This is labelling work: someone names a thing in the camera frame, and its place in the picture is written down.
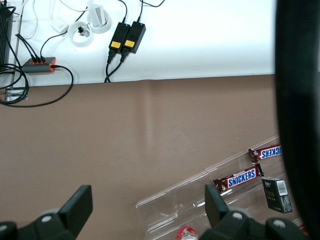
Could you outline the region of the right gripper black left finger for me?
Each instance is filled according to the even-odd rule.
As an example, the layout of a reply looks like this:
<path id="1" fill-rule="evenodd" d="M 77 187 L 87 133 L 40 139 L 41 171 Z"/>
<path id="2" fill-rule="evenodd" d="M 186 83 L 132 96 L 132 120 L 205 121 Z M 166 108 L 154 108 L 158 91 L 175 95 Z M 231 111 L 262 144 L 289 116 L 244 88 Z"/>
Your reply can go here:
<path id="1" fill-rule="evenodd" d="M 45 211 L 21 228 L 14 221 L 0 223 L 2 240 L 75 240 L 93 212 L 92 187 L 82 185 L 61 207 Z"/>

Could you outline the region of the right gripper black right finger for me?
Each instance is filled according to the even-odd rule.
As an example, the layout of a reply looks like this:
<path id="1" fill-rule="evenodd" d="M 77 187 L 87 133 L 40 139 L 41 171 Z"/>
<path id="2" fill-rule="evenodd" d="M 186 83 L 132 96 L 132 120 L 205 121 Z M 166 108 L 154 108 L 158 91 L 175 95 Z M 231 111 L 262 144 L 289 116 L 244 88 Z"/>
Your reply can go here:
<path id="1" fill-rule="evenodd" d="M 213 184 L 204 188 L 205 212 L 211 228 L 200 240 L 307 240 L 308 237 L 292 221 L 272 217 L 261 224 L 241 208 L 230 210 Z"/>

